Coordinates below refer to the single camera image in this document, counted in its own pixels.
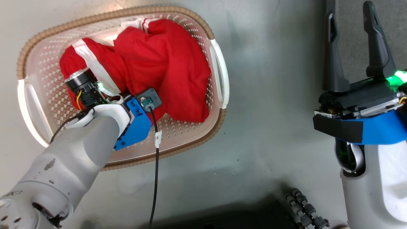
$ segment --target black tape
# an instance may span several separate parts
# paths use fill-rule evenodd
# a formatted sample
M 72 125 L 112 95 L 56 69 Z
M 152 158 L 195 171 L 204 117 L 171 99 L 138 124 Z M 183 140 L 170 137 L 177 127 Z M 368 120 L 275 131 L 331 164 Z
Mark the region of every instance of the black tape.
M 330 119 L 322 115 L 313 117 L 314 129 L 351 143 L 362 143 L 363 122 Z

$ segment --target basket handle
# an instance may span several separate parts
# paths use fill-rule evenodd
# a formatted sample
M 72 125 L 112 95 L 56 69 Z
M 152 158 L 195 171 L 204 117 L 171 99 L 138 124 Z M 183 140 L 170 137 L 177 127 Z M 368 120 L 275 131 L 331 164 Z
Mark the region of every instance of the basket handle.
M 230 88 L 229 88 L 229 75 L 228 69 L 226 67 L 225 58 L 223 57 L 222 50 L 219 47 L 219 44 L 216 42 L 215 39 L 210 40 L 212 47 L 214 49 L 216 55 L 216 61 L 218 63 L 220 72 L 221 72 L 221 79 L 219 79 L 219 74 L 217 69 L 215 69 L 215 79 L 220 82 L 222 81 L 222 88 L 223 88 L 223 100 L 222 100 L 222 109 L 226 109 L 226 106 L 229 103 L 229 95 L 230 95 Z
M 34 88 L 31 84 L 28 84 L 24 81 L 24 79 L 20 79 L 18 81 L 18 86 L 17 86 L 17 94 L 18 94 L 18 103 L 20 105 L 20 111 L 23 116 L 24 122 L 28 127 L 28 130 L 32 134 L 32 136 L 44 147 L 49 146 L 49 141 L 47 141 L 37 130 L 36 126 L 34 125 L 33 119 L 31 117 L 31 111 L 30 107 L 27 103 L 27 95 L 26 95 L 26 86 L 28 86 L 27 89 L 31 90 L 31 94 L 33 96 L 33 100 L 35 103 L 35 106 L 37 107 L 42 121 L 45 123 L 45 126 L 47 128 L 48 132 L 51 132 L 51 128 L 48 124 L 48 121 L 46 120 L 44 110 L 41 107 L 41 104 L 39 103 L 39 99 L 34 91 Z

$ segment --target black cable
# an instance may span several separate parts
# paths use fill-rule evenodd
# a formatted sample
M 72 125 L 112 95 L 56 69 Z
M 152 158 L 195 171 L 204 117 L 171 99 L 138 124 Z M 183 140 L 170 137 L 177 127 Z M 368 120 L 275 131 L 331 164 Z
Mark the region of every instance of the black cable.
M 90 109 L 90 110 L 86 110 L 83 111 L 81 113 L 76 114 L 74 117 L 69 118 L 68 120 L 66 120 L 65 122 L 62 123 L 62 125 L 55 131 L 54 135 L 51 138 L 50 144 L 54 141 L 55 137 L 57 136 L 57 134 L 62 130 L 62 128 L 70 121 L 74 120 L 75 118 L 79 118 L 81 119 L 82 117 L 86 116 L 91 110 L 94 111 L 94 109 Z
M 154 112 L 150 108 L 151 116 L 153 117 L 154 121 L 154 129 L 155 132 L 158 132 L 158 127 L 157 127 L 157 121 L 155 120 Z M 155 211 L 155 202 L 157 200 L 157 185 L 158 185 L 158 159 L 159 159 L 159 149 L 156 149 L 155 152 L 155 182 L 154 182 L 154 198 L 153 198 L 153 208 L 151 210 L 151 217 L 150 217 L 150 223 L 149 223 L 149 229 L 151 229 L 151 225 L 153 224 L 153 218 L 154 218 L 154 211 Z
M 57 131 L 56 131 L 56 132 L 54 133 L 54 135 L 52 136 L 50 143 L 52 143 L 52 142 L 54 141 L 55 137 L 56 137 L 57 134 L 61 131 L 61 129 L 62 129 L 68 122 L 70 122 L 70 121 L 74 120 L 75 118 L 77 118 L 77 116 L 78 116 L 78 115 L 75 115 L 74 117 L 69 118 L 68 120 L 66 120 L 65 122 L 63 122 L 62 125 L 57 129 Z

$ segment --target white cable clip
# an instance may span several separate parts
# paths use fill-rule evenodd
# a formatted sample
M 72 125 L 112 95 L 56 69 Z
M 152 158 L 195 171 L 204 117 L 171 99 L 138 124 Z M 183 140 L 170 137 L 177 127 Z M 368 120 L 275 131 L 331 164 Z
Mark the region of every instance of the white cable clip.
M 156 147 L 157 149 L 160 147 L 161 136 L 162 136 L 162 131 L 161 131 L 161 130 L 160 130 L 159 132 L 156 132 L 156 133 L 155 133 L 154 144 L 155 144 L 155 147 Z
M 110 102 L 110 104 L 122 104 L 123 102 L 124 102 L 124 98 L 123 98 L 123 96 L 121 96 L 121 95 L 119 95 L 119 94 L 116 94 L 116 95 L 113 95 L 113 96 L 120 96 L 120 99 L 119 100 L 117 100 L 117 101 L 111 101 Z

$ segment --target white stripe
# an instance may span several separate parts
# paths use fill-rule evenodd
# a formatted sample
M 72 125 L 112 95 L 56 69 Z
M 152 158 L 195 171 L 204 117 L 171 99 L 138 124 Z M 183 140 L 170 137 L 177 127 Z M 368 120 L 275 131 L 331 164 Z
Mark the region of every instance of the white stripe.
M 125 29 L 127 29 L 127 28 L 130 27 L 130 26 L 131 26 L 131 27 L 134 27 L 134 28 L 138 28 L 138 29 L 143 29 L 143 28 L 142 28 L 143 22 L 144 22 L 144 18 L 138 18 L 138 19 L 136 19 L 136 20 L 134 20 L 134 21 L 125 21 L 125 22 L 122 22 L 122 23 L 120 24 L 120 27 L 121 27 L 122 31 L 125 30 Z
M 155 21 L 158 21 L 158 20 L 160 20 L 161 18 L 149 18 L 149 19 L 146 19 L 145 20 L 145 23 L 144 23 L 144 25 L 143 25 L 143 27 L 144 27 L 144 31 L 146 31 L 146 33 L 148 33 L 148 29 L 149 29 L 149 24 L 150 24 L 150 22 L 155 22 Z
M 121 33 L 123 30 L 127 29 L 128 27 L 134 27 L 138 29 L 144 30 L 146 33 L 148 33 L 148 28 L 150 22 L 154 22 L 157 20 L 160 20 L 161 18 L 137 18 L 136 20 L 133 21 L 125 21 L 120 24 L 121 30 L 119 32 Z
M 119 88 L 114 83 L 105 68 L 99 63 L 95 54 L 89 49 L 86 43 L 80 39 L 79 41 L 73 43 L 72 46 L 75 48 L 75 52 L 85 60 L 86 66 L 92 70 L 98 81 L 102 82 L 104 87 L 110 92 L 119 94 Z

